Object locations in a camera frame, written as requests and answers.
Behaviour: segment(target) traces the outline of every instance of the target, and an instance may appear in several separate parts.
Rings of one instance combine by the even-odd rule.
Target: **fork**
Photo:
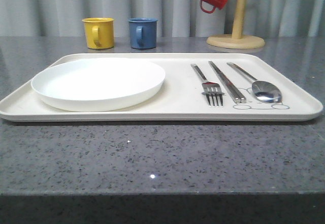
[[[206,96],[209,106],[211,107],[211,101],[213,107],[215,107],[216,105],[217,107],[219,107],[219,105],[223,106],[223,93],[221,91],[220,85],[218,83],[208,81],[202,73],[201,69],[198,67],[198,65],[191,64],[191,66],[198,73],[200,79],[203,81],[203,94]]]

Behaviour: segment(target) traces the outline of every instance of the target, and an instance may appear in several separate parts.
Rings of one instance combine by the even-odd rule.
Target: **blue mug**
[[[128,20],[132,48],[151,49],[156,47],[157,21],[155,18],[131,18]]]

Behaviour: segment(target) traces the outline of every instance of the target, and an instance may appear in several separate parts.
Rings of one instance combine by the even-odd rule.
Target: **spoon bowl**
[[[252,92],[255,97],[264,103],[280,103],[282,95],[278,87],[267,81],[257,80],[252,83]]]

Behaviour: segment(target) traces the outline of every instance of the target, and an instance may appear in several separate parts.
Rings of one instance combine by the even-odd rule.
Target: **white plate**
[[[31,87],[43,102],[59,109],[110,111],[151,98],[164,79],[164,69],[148,61],[91,58],[45,69]]]

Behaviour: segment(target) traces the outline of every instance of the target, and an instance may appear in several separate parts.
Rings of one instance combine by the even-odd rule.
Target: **curtain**
[[[153,17],[159,37],[230,34],[236,0],[212,14],[199,0],[0,0],[0,36],[84,36],[82,18],[114,18],[116,37],[128,37],[128,19]],[[324,0],[247,0],[244,34],[323,36]]]

